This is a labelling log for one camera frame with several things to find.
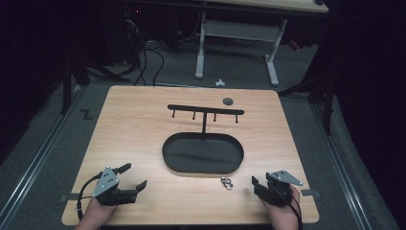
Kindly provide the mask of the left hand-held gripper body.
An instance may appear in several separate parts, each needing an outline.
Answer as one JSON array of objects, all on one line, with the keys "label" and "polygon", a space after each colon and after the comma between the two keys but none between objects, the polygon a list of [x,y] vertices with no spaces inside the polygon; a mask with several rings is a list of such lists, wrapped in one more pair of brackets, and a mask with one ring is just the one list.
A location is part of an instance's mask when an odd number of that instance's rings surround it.
[{"label": "left hand-held gripper body", "polygon": [[120,179],[114,174],[114,169],[106,166],[101,172],[100,180],[92,194],[101,205],[116,206],[134,203],[137,198],[136,190],[122,191],[118,188]]}]

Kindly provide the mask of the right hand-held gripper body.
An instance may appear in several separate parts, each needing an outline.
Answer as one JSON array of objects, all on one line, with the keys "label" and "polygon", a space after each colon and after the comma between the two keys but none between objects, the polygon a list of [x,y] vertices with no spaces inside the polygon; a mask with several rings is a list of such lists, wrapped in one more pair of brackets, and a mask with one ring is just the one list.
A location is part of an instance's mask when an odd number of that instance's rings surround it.
[{"label": "right hand-held gripper body", "polygon": [[304,185],[301,180],[286,170],[267,172],[265,177],[267,180],[266,188],[268,189],[270,196],[270,200],[265,202],[277,207],[284,207],[291,203],[292,185]]}]

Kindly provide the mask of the black hook rack with tray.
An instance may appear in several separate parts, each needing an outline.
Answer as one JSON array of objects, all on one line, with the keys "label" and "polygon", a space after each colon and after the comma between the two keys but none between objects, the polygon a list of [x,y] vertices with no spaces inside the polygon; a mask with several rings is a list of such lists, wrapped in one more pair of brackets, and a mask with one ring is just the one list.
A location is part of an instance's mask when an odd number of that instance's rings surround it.
[{"label": "black hook rack with tray", "polygon": [[208,115],[233,115],[236,122],[244,114],[241,109],[212,108],[169,104],[174,117],[176,111],[202,113],[200,132],[172,134],[162,147],[164,162],[177,173],[230,174],[235,172],[244,159],[244,149],[238,139],[226,133],[206,131]]}]

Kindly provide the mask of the person's right hand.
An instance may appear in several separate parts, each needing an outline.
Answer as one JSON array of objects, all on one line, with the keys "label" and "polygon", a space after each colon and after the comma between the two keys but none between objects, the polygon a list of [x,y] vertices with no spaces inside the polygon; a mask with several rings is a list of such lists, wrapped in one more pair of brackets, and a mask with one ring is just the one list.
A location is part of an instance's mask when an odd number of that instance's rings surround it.
[{"label": "person's right hand", "polygon": [[302,216],[300,193],[293,186],[291,186],[291,190],[292,200],[287,206],[277,207],[261,200],[274,230],[302,230],[303,228],[302,221],[300,220]]}]

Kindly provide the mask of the person's left hand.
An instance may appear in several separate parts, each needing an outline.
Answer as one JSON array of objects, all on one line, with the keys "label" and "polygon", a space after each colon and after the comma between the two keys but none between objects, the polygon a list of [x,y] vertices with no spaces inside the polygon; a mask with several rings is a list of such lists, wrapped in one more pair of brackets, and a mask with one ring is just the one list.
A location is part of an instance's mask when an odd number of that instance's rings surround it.
[{"label": "person's left hand", "polygon": [[101,205],[96,198],[92,198],[86,208],[83,218],[74,230],[101,230],[114,216],[116,206]]}]

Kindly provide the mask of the black metal stand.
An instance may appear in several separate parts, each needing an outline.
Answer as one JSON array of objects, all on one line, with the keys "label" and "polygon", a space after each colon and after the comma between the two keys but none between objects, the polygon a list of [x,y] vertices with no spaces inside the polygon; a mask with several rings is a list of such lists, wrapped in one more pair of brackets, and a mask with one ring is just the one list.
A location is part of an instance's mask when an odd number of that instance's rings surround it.
[{"label": "black metal stand", "polygon": [[126,81],[119,74],[115,74],[105,67],[89,60],[88,58],[68,54],[63,62],[62,75],[62,109],[61,113],[65,114],[72,103],[72,79],[75,79],[79,86],[88,86],[90,78],[86,72],[86,68],[91,67],[113,81]]},{"label": "black metal stand", "polygon": [[278,93],[280,97],[286,97],[294,92],[308,91],[307,101],[310,104],[322,104],[324,106],[322,125],[328,135],[331,134],[330,121],[333,112],[334,87],[337,79],[336,71],[337,67],[330,65],[323,73],[307,78]]}]

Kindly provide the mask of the white desk with metal legs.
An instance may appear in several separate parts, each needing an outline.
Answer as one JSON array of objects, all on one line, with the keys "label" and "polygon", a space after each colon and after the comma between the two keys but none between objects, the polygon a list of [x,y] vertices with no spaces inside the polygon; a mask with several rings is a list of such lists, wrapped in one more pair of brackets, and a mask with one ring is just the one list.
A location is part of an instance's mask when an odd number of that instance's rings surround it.
[{"label": "white desk with metal legs", "polygon": [[[245,10],[272,10],[277,12],[309,13],[310,15],[326,14],[328,7],[324,0],[197,0],[201,7],[242,7]],[[233,22],[226,19],[208,19],[206,13],[201,13],[199,49],[196,60],[195,77],[204,76],[205,38],[217,36],[225,38],[245,39],[252,41],[271,42],[270,53],[264,56],[270,83],[279,85],[275,70],[274,58],[280,46],[287,24],[283,16],[278,26],[260,25],[248,22]]]}]

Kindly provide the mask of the metal floor rail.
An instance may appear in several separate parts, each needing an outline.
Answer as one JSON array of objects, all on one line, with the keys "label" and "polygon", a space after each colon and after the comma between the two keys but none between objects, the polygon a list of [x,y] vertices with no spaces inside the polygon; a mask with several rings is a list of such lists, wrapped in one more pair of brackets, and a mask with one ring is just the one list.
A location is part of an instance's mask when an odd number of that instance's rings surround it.
[{"label": "metal floor rail", "polygon": [[316,119],[319,129],[322,131],[325,142],[327,143],[332,168],[335,171],[336,177],[344,193],[347,204],[350,207],[350,211],[354,217],[358,230],[372,230],[371,223],[367,217],[363,205],[361,204],[359,195],[355,191],[355,188],[350,180],[350,176],[345,168],[345,165],[343,164],[338,149],[336,148],[331,135],[326,132],[322,121],[323,115],[321,108],[318,105],[313,104],[311,104],[309,107]]},{"label": "metal floor rail", "polygon": [[62,87],[29,122],[27,131],[0,166],[0,230],[12,222],[26,194],[45,164],[57,136],[86,86],[75,86],[72,101],[62,112]]}]

